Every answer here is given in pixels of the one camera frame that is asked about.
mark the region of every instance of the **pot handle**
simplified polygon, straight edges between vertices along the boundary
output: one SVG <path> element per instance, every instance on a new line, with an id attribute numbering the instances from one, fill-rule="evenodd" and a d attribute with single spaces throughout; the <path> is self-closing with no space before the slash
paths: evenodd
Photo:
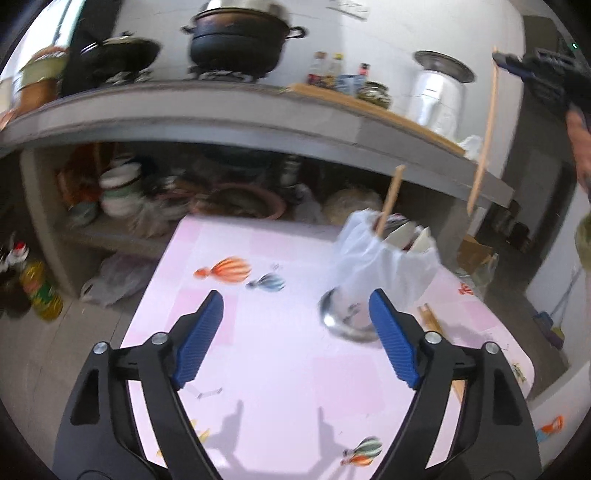
<path id="1" fill-rule="evenodd" d="M 304 38 L 306 36 L 308 36 L 308 31 L 304 27 L 291 27 L 290 34 L 286 36 L 285 39 L 288 40 L 289 38 Z"/>

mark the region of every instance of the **blue gripper pad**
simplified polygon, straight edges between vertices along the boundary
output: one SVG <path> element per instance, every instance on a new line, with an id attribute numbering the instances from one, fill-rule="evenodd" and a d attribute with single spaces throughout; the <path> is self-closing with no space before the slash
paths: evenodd
<path id="1" fill-rule="evenodd" d="M 415 388 L 420 380 L 417 351 L 398 324 L 398 314 L 382 290 L 375 290 L 369 297 L 369 316 L 396 376 L 410 388 Z"/>
<path id="2" fill-rule="evenodd" d="M 212 290 L 197 312 L 183 315 L 170 330 L 178 346 L 172 380 L 178 389 L 194 380 L 223 317 L 223 298 Z"/>

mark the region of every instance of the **mop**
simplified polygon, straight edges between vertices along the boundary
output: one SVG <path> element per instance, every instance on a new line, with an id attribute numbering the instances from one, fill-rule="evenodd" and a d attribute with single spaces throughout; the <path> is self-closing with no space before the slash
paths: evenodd
<path id="1" fill-rule="evenodd" d="M 558 301 L 558 305 L 554 308 L 554 310 L 552 310 L 550 314 L 547 312 L 539 312 L 534 316 L 534 322 L 536 322 L 542 334 L 558 350 L 562 350 L 562 347 L 564 346 L 564 333 L 561 327 L 564 320 L 564 314 L 566 313 L 566 309 L 569 305 L 570 294 L 573 291 L 573 287 L 577 283 L 582 271 L 583 267 L 579 268 L 573 275 L 569 287 Z M 560 309 L 562 309 L 560 318 L 558 322 L 555 323 L 553 317 Z"/>

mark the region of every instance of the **plastic bag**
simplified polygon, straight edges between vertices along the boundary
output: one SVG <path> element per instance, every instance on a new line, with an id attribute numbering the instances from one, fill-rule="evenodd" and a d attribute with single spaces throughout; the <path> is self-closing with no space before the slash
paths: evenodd
<path id="1" fill-rule="evenodd" d="M 470 287 L 476 298 L 484 301 L 488 287 L 495 278 L 496 267 L 498 264 L 499 255 L 493 254 L 486 262 L 478 266 L 472 275 L 469 275 L 462 268 L 458 268 L 456 270 L 456 277 Z"/>
<path id="2" fill-rule="evenodd" d="M 407 312 L 423 295 L 440 268 L 437 245 L 432 237 L 422 252 L 407 252 L 378 239 L 373 226 L 379 212 L 364 210 L 351 214 L 335 243 L 332 261 L 335 311 L 350 316 L 355 327 L 365 327 L 369 319 L 369 296 L 381 288 L 397 310 Z"/>
<path id="3" fill-rule="evenodd" d="M 466 153 L 464 153 L 465 158 L 472 161 L 478 161 L 480 150 L 482 149 L 482 137 L 479 137 L 478 135 L 470 135 L 463 142 L 458 143 L 458 145 L 466 151 Z"/>
<path id="4" fill-rule="evenodd" d="M 91 301 L 102 307 L 133 295 L 146 288 L 157 262 L 146 258 L 116 253 L 103 260 L 99 275 L 82 286 L 80 299 Z"/>
<path id="5" fill-rule="evenodd" d="M 314 198 L 312 191 L 303 183 L 299 183 L 294 189 L 300 202 L 294 207 L 294 220 L 313 225 L 325 225 L 327 222 L 322 213 L 322 207 Z"/>

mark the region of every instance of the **hand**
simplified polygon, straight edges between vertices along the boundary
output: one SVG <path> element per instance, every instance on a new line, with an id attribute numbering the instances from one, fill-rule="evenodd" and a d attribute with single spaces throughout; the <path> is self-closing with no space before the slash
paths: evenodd
<path id="1" fill-rule="evenodd" d="M 591 134 L 577 112 L 570 111 L 566 114 L 566 125 L 573 146 L 577 179 L 583 189 L 589 193 L 587 179 L 591 180 Z"/>

